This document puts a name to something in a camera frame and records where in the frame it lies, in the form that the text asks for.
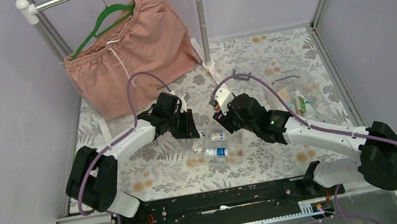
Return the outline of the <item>small white vial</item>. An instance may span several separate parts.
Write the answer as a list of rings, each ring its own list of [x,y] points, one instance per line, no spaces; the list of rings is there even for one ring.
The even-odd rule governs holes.
[[[226,134],[224,133],[224,132],[215,132],[215,133],[212,133],[211,135],[210,135],[210,140],[211,141],[225,141],[227,139],[227,136],[226,136]]]

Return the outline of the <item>clear box lid black handle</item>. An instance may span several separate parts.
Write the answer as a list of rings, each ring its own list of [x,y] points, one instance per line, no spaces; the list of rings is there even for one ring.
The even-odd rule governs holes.
[[[276,84],[276,80],[283,77],[282,72],[274,71],[273,67],[264,66],[262,62],[258,63],[247,62],[246,64],[226,64],[224,65],[222,71],[219,71],[219,74],[222,78],[226,78],[233,74],[250,74],[252,76],[260,78],[265,83],[268,83],[273,86]],[[258,86],[262,86],[256,80],[249,78],[247,80],[243,80],[243,78],[233,78],[226,82],[226,85],[229,88],[234,89],[256,89]]]

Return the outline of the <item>blue white medicine bottle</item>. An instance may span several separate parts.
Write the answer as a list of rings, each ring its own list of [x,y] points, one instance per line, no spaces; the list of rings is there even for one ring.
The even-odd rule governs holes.
[[[206,157],[227,157],[228,155],[228,148],[209,148],[205,149],[205,156]]]

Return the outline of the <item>clear compartment organizer tray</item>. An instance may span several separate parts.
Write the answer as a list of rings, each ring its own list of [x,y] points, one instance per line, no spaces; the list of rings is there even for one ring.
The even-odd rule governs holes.
[[[187,163],[195,166],[235,166],[243,161],[243,134],[221,127],[199,131],[189,150]]]

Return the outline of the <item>clear plastic kit box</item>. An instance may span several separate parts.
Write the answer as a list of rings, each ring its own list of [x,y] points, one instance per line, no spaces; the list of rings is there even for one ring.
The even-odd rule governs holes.
[[[307,71],[284,73],[271,82],[271,87],[302,118],[325,123],[332,117],[329,102]]]

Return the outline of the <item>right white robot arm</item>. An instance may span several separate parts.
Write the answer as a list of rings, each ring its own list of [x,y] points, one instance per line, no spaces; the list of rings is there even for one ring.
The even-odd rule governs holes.
[[[338,184],[367,182],[376,188],[397,190],[397,134],[374,121],[367,127],[345,127],[298,118],[284,110],[267,110],[247,94],[240,94],[217,110],[213,119],[230,133],[246,130],[267,143],[301,144],[344,155],[335,162],[309,168],[304,190],[320,197]]]

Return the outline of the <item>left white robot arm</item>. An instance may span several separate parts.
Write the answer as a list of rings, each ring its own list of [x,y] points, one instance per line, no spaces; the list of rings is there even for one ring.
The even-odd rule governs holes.
[[[93,211],[122,216],[126,224],[145,224],[141,200],[118,190],[118,166],[166,133],[178,140],[198,139],[192,110],[185,106],[178,95],[162,92],[148,110],[136,116],[134,127],[107,145],[81,147],[70,170],[66,195],[78,202],[79,209],[88,206]]]

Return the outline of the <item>floral table mat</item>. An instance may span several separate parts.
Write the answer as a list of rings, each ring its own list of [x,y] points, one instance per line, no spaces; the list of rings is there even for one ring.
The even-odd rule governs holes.
[[[226,64],[262,62],[284,73],[307,71],[317,82],[333,111],[328,122],[350,126],[350,114],[341,99],[340,91],[331,81],[316,47],[312,30],[299,27],[237,38],[210,44],[216,70]],[[274,108],[275,98],[262,86],[256,89],[232,89],[247,93],[267,108]],[[162,135],[130,157],[120,168],[118,187],[142,200],[192,194],[230,186],[247,185],[285,177],[302,175],[312,161],[332,161],[339,154],[309,145],[266,144],[254,134],[243,132],[243,161],[234,166],[195,166],[187,163],[191,147],[189,140],[175,140]]]

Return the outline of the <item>pink fabric shorts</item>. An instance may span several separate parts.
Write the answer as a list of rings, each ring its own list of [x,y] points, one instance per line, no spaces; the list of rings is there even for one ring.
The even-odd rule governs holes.
[[[80,95],[107,121],[142,109],[202,63],[189,31],[168,0],[133,0],[131,16],[99,36],[64,66]]]

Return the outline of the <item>metal clothes rack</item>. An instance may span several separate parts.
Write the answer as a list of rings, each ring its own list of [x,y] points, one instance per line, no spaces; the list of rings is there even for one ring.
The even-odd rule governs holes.
[[[52,23],[43,14],[43,11],[54,6],[69,2],[70,0],[48,0],[46,2],[35,3],[34,0],[16,0],[15,7],[22,14],[24,19],[37,30],[50,50],[55,54],[61,64],[64,64],[65,57],[72,53],[72,49],[56,31]],[[192,39],[192,46],[203,61],[205,68],[213,77],[215,83],[219,84],[222,77],[215,68],[215,62],[209,51],[209,39],[207,25],[205,22],[205,12],[202,0],[195,0],[197,9],[198,23],[200,26],[201,43]]]

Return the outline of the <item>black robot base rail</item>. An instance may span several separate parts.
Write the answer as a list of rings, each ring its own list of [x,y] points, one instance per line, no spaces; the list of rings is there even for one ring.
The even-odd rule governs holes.
[[[143,202],[134,217],[112,224],[244,224],[295,215],[304,200],[325,200],[344,188],[326,188],[308,175]]]

